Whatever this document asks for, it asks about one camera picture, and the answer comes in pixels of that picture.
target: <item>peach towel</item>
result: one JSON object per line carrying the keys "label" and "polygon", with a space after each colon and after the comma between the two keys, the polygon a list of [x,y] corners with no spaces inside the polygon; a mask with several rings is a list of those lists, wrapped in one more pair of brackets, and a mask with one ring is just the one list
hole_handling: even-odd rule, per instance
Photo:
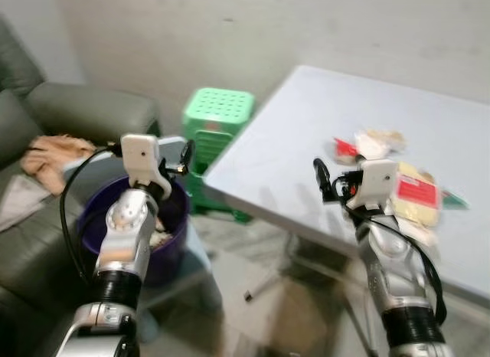
{"label": "peach towel", "polygon": [[53,195],[59,195],[65,186],[63,167],[88,158],[95,148],[91,142],[70,136],[39,136],[22,157],[21,167]]}

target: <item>sofa armrest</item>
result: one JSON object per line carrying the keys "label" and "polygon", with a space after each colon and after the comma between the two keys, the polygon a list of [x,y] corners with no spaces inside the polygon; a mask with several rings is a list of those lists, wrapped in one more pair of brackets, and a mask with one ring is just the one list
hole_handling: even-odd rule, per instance
{"label": "sofa armrest", "polygon": [[147,97],[95,87],[43,83],[27,101],[33,117],[50,134],[69,134],[103,144],[125,133],[160,136],[156,102]]}

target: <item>cloth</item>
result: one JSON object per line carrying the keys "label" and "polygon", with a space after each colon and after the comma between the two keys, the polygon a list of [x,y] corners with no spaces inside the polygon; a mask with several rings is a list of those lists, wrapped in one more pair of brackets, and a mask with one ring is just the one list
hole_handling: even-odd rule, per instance
{"label": "cloth", "polygon": [[53,195],[59,195],[65,186],[63,167],[69,162],[88,158],[95,148],[91,142],[70,136],[40,136],[30,144],[21,167]]}
{"label": "cloth", "polygon": [[29,177],[14,175],[0,203],[0,232],[26,219],[44,207],[50,192]]}

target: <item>gray leather sofa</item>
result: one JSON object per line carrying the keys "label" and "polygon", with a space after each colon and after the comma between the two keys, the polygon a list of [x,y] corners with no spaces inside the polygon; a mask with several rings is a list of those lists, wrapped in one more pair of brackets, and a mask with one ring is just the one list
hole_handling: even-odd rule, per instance
{"label": "gray leather sofa", "polygon": [[[158,115],[146,97],[47,82],[0,16],[0,195],[21,173],[19,159],[35,136],[67,133],[97,144],[129,132],[160,136]],[[83,300],[58,202],[49,199],[46,208],[0,233],[0,356],[50,355],[57,340],[47,346],[49,335],[64,331],[60,324]],[[68,198],[72,229],[81,210]]]}

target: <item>purple trash bin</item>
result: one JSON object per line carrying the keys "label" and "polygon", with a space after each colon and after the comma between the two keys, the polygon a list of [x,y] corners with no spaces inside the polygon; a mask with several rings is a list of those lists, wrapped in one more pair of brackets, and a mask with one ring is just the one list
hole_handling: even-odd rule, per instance
{"label": "purple trash bin", "polygon": [[[106,236],[106,213],[120,195],[129,188],[128,177],[122,177],[101,188],[89,200],[78,220],[78,231],[83,246],[92,254],[99,255]],[[173,238],[150,255],[145,286],[156,287],[170,281],[177,273],[185,252],[189,199],[185,190],[172,183],[170,197],[159,204],[158,217]]]}

